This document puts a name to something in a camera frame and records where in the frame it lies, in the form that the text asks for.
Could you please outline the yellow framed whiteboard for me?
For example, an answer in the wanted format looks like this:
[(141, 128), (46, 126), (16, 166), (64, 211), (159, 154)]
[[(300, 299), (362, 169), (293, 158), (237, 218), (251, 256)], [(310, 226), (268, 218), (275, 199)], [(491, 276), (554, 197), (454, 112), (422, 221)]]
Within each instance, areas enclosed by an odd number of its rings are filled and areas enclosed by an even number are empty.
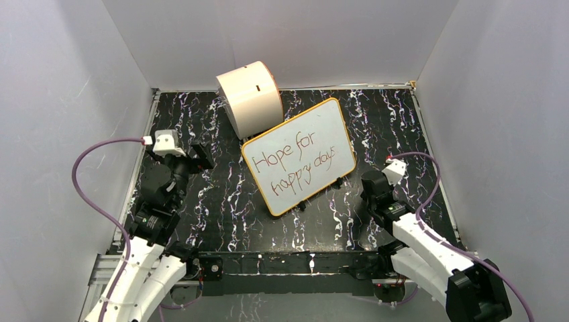
[(247, 141), (242, 156), (274, 217), (334, 184), (357, 165), (336, 98)]

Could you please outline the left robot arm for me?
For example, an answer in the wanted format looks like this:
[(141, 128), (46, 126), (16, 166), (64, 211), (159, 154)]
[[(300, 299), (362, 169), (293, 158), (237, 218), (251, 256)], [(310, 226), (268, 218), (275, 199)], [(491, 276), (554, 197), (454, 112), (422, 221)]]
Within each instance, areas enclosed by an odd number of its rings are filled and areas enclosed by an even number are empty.
[(194, 156), (174, 142), (155, 141), (146, 150), (156, 164), (143, 173), (124, 253), (86, 321), (147, 321), (176, 282), (198, 275), (197, 249), (169, 244), (190, 177), (214, 167), (209, 144), (191, 147)]

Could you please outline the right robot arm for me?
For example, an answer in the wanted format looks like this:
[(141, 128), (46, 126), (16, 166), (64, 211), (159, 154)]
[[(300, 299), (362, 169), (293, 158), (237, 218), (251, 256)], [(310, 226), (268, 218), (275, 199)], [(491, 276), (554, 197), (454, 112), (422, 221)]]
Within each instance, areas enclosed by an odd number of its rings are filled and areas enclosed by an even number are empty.
[(378, 249), (378, 270), (387, 278), (401, 274), (428, 292), (450, 321), (503, 321), (511, 304), (497, 266), (451, 250), (413, 209), (394, 198), (402, 172), (371, 170), (362, 177), (361, 197), (372, 218), (394, 241)]

